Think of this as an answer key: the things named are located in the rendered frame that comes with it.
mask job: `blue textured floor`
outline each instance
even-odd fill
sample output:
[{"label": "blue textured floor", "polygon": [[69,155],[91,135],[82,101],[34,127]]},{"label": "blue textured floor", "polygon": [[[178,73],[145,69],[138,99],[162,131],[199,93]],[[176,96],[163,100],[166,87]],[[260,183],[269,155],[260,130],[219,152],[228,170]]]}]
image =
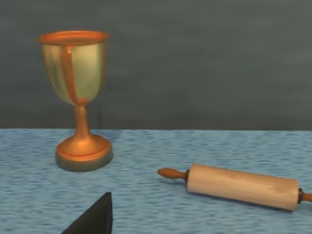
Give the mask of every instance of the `blue textured floor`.
[{"label": "blue textured floor", "polygon": [[111,191],[114,234],[310,233],[312,205],[293,213],[188,194],[160,167],[193,162],[298,178],[312,192],[312,132],[97,131],[115,157],[87,173],[58,168],[54,149],[72,130],[0,130],[0,233],[59,234]]}]

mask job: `black triangular object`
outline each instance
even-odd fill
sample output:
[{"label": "black triangular object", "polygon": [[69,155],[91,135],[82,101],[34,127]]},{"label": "black triangular object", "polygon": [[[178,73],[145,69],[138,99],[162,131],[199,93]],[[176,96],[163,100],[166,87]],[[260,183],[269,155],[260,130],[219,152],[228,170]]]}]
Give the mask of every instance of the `black triangular object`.
[{"label": "black triangular object", "polygon": [[105,193],[61,234],[111,234],[112,194]]}]

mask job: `rolling pin cylinder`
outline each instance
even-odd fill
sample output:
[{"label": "rolling pin cylinder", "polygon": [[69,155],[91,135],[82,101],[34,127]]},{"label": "rolling pin cylinder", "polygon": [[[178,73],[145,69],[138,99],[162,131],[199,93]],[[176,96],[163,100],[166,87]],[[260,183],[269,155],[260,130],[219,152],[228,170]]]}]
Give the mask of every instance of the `rolling pin cylinder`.
[{"label": "rolling pin cylinder", "polygon": [[293,211],[297,207],[299,185],[295,179],[259,175],[194,163],[187,190]]}]

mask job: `chalice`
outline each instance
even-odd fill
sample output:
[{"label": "chalice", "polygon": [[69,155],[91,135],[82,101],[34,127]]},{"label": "chalice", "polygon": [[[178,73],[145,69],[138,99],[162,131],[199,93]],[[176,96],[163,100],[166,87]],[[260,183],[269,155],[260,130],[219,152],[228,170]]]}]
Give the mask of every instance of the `chalice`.
[{"label": "chalice", "polygon": [[90,132],[86,111],[105,80],[108,37],[102,32],[63,31],[38,38],[52,88],[75,110],[74,135],[56,147],[56,163],[68,171],[95,170],[113,157],[111,143]]}]

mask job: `goblet base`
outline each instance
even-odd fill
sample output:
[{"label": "goblet base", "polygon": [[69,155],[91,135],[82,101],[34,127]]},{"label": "goblet base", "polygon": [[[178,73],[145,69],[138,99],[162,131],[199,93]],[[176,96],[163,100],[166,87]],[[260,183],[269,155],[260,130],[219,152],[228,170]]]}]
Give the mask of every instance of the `goblet base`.
[{"label": "goblet base", "polygon": [[[69,144],[71,144],[71,146],[75,145],[75,141],[72,137],[61,142],[57,146],[55,154],[57,165],[67,171],[86,172],[96,170],[108,164],[113,158],[111,143],[107,139],[97,135],[92,135],[91,139],[94,139],[91,140],[91,146],[94,146],[94,143],[96,143],[96,145],[101,147],[100,150],[86,155],[76,155],[66,151],[66,149],[68,149],[66,146]],[[88,143],[83,145],[84,149],[86,149],[86,147],[88,147]]]}]

